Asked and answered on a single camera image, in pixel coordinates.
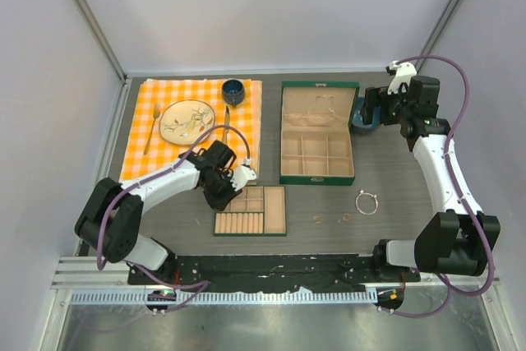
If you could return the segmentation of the cream plate with branch pattern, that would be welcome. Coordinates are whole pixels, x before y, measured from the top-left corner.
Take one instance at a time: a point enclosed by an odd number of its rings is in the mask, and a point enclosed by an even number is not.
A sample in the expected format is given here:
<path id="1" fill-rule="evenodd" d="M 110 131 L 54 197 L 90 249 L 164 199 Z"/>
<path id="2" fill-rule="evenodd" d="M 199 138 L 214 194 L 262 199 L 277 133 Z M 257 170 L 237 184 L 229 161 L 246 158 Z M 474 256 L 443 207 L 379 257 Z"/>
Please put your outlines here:
<path id="1" fill-rule="evenodd" d="M 161 137 L 174 145 L 191 145 L 215 125 L 215 111 L 207 103 L 185 99 L 169 105 L 161 115 Z"/>

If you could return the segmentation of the blue ceramic bowl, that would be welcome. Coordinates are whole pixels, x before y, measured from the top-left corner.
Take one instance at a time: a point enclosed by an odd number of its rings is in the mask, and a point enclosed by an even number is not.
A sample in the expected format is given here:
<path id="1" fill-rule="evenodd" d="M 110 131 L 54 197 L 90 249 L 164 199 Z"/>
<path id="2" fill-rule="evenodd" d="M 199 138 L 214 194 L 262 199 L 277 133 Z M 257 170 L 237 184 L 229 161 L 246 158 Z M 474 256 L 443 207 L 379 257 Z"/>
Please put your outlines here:
<path id="1" fill-rule="evenodd" d="M 364 124 L 360 110 L 364 104 L 364 98 L 358 96 L 358 101 L 353 111 L 353 118 L 351 123 L 351 132 L 359 135 L 368 135 L 373 133 L 380 127 L 380 108 L 375 107 L 373 111 L 373 119 L 371 124 Z"/>

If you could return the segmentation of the gold fork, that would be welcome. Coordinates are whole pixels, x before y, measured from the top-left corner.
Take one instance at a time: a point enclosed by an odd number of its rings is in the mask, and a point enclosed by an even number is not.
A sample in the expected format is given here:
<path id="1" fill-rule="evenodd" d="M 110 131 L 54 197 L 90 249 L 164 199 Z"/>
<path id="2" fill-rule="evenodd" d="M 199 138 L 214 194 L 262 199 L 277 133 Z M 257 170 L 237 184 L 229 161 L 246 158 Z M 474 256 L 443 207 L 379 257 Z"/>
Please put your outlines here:
<path id="1" fill-rule="evenodd" d="M 150 131 L 149 131 L 149 135 L 147 137 L 146 143 L 145 143 L 145 148 L 143 150 L 143 155 L 147 155 L 148 152 L 149 152 L 151 138 L 153 136 L 153 132 L 154 132 L 154 129 L 155 129 L 155 123 L 156 123 L 157 119 L 160 117 L 160 114 L 161 114 L 160 104 L 155 104 L 155 106 L 153 108 L 153 120 L 152 120 L 152 123 L 150 125 Z"/>

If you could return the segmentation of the yellow white checkered cloth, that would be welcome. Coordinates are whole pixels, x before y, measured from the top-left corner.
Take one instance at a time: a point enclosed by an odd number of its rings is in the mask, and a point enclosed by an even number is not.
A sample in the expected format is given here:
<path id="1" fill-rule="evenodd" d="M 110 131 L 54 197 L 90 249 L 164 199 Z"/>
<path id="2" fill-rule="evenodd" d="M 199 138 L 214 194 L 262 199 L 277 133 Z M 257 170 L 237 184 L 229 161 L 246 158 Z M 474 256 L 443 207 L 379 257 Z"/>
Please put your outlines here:
<path id="1" fill-rule="evenodd" d="M 200 100 L 215 111 L 215 125 L 224 124 L 226 104 L 221 93 L 225 79 L 218 80 L 156 80 L 148 79 L 141 84 L 133 114 L 131 130 L 119 179 L 121 181 L 142 177 L 173 162 L 189 145 L 174 145 L 165 141 L 159 132 L 159 121 L 166 108 L 185 99 Z M 237 107 L 229 106 L 230 124 L 244 135 L 244 140 L 235 132 L 228 131 L 228 147 L 237 156 L 239 165 L 247 156 L 250 147 L 251 166 L 259 169 L 261 144 L 262 82 L 245 79 L 245 99 Z M 153 108 L 160 104 L 161 114 L 155 123 L 150 149 L 143 155 L 145 143 L 153 120 Z M 223 129 L 213 131 L 196 148 L 207 148 L 215 140 L 222 139 Z"/>

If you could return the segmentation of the green jewelry box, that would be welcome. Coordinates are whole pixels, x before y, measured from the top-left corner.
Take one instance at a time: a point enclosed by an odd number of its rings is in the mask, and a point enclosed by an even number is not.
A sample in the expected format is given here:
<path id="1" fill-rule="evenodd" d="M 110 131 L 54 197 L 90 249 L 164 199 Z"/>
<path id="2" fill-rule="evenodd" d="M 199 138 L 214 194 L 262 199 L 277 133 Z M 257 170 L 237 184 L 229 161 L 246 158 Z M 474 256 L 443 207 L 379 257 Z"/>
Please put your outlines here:
<path id="1" fill-rule="evenodd" d="M 279 182 L 351 186 L 355 81 L 284 81 L 281 90 Z"/>

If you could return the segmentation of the dark blue ceramic mug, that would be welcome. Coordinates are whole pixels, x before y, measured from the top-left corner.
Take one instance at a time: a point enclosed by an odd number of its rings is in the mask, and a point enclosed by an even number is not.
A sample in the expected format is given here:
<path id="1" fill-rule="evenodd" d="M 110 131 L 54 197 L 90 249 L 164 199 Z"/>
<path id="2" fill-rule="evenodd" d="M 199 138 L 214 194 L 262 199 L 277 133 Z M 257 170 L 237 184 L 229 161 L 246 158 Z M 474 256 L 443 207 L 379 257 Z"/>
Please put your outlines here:
<path id="1" fill-rule="evenodd" d="M 226 104 L 237 107 L 245 99 L 245 87 L 242 81 L 228 79 L 221 86 L 221 93 Z"/>

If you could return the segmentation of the aluminium front rail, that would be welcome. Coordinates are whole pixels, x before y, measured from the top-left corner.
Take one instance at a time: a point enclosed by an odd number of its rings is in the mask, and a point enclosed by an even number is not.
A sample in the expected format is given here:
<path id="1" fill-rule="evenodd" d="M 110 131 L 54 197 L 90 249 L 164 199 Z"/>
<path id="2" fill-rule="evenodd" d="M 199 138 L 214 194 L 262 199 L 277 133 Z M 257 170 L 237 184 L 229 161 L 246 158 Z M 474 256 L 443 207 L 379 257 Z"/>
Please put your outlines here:
<path id="1" fill-rule="evenodd" d="M 71 305 L 146 305 L 163 311 L 193 305 L 368 304 L 400 300 L 417 286 L 441 285 L 414 268 L 376 268 L 367 255 L 178 256 L 158 284 L 126 263 L 97 270 L 95 258 L 63 257 L 52 280 Z"/>

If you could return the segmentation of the green jewelry tray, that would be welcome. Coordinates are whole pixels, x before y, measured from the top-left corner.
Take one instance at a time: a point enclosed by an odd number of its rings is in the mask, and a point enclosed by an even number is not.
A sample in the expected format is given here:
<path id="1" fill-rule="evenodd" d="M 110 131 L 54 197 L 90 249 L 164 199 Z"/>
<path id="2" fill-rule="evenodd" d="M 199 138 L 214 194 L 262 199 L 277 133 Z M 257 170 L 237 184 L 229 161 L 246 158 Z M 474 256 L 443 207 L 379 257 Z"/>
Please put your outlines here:
<path id="1" fill-rule="evenodd" d="M 215 236 L 286 236 L 285 187 L 245 187 L 214 220 Z"/>

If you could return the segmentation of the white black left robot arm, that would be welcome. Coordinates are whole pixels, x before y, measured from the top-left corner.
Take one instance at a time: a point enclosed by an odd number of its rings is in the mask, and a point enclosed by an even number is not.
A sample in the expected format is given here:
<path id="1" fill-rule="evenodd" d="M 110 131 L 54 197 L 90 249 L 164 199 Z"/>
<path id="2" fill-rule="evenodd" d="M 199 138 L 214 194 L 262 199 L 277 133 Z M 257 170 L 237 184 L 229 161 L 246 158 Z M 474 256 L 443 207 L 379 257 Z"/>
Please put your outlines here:
<path id="1" fill-rule="evenodd" d="M 142 270 L 156 284 L 174 283 L 175 254 L 153 238 L 140 235 L 142 216 L 179 193 L 201 188 L 207 205 L 216 211 L 242 191 L 233 185 L 234 152 L 221 141 L 207 149 L 179 155 L 179 160 L 128 184 L 111 178 L 99 181 L 75 225 L 75 234 L 90 247 L 102 247 L 101 259 L 125 261 L 132 273 Z"/>

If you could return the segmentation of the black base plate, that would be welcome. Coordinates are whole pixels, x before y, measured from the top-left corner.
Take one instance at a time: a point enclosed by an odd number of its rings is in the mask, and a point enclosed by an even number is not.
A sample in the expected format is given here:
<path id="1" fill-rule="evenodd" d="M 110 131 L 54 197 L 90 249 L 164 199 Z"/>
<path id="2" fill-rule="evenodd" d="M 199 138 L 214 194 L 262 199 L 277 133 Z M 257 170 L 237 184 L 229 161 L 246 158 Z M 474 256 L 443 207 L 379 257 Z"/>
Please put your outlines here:
<path id="1" fill-rule="evenodd" d="M 358 254 L 168 256 L 153 276 L 188 286 L 207 281 L 212 293 L 313 293 L 361 291 L 369 283 L 416 283 L 420 275 L 398 266 L 382 266 Z"/>

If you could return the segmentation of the gold knife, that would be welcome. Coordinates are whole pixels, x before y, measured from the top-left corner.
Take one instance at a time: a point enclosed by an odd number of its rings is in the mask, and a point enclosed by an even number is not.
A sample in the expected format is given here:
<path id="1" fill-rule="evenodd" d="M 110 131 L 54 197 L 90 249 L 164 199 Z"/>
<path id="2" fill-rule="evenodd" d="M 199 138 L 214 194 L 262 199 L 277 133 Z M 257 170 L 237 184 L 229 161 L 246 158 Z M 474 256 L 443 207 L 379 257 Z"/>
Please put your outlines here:
<path id="1" fill-rule="evenodd" d="M 226 127 L 223 128 L 222 139 L 221 139 L 221 141 L 225 145 L 228 144 L 228 131 L 229 131 L 229 129 L 227 128 L 227 126 L 229 126 L 229 124 L 230 124 L 230 110 L 229 110 L 229 106 L 226 105 L 225 115 L 224 115 L 224 125 Z"/>

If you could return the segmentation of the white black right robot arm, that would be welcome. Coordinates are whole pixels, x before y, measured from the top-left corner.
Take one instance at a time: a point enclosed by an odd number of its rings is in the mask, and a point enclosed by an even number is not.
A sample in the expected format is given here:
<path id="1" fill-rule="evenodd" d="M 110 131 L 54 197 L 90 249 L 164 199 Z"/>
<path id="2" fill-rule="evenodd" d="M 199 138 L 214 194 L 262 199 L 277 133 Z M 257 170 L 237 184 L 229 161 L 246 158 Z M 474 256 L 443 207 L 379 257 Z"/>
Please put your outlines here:
<path id="1" fill-rule="evenodd" d="M 401 267 L 441 275 L 479 276 L 501 231 L 494 215 L 485 215 L 471 195 L 449 139 L 450 124 L 438 118 L 440 82 L 413 76 L 391 93 L 369 87 L 360 110 L 364 124 L 398 124 L 417 160 L 431 197 L 433 217 L 415 240 L 382 239 L 371 260 L 372 274 L 393 279 Z"/>

